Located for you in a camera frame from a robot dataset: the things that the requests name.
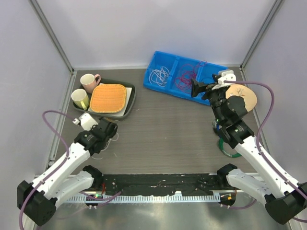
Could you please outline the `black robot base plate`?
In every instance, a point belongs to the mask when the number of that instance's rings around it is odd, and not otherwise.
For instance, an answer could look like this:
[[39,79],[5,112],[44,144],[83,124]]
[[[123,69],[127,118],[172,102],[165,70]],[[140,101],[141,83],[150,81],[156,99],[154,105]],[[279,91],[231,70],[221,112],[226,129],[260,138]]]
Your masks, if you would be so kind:
[[235,190],[216,174],[104,174],[99,189],[113,196],[212,195],[213,191]]

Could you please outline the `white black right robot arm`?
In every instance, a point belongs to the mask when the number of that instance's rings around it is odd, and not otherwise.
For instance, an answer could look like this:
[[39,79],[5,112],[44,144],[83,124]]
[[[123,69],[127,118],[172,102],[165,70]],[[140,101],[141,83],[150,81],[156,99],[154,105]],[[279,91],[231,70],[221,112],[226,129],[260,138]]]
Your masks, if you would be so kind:
[[279,224],[294,219],[307,207],[307,184],[287,173],[260,144],[260,133],[254,133],[243,117],[257,104],[255,93],[240,81],[205,84],[191,79],[191,96],[203,93],[215,116],[219,137],[244,157],[262,178],[261,181],[228,164],[218,170],[217,185],[243,190],[265,206]]

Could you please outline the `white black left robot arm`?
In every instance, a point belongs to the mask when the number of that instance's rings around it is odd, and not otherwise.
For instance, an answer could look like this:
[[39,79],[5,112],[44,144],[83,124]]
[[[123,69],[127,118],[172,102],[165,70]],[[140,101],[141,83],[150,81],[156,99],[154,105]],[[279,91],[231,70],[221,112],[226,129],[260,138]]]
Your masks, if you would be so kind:
[[88,113],[75,122],[83,131],[66,152],[39,177],[30,183],[22,181],[17,187],[20,217],[26,215],[38,226],[46,224],[71,196],[86,189],[97,191],[103,183],[103,174],[91,165],[72,178],[69,175],[95,153],[104,150],[117,134],[118,126],[105,118],[96,121]]

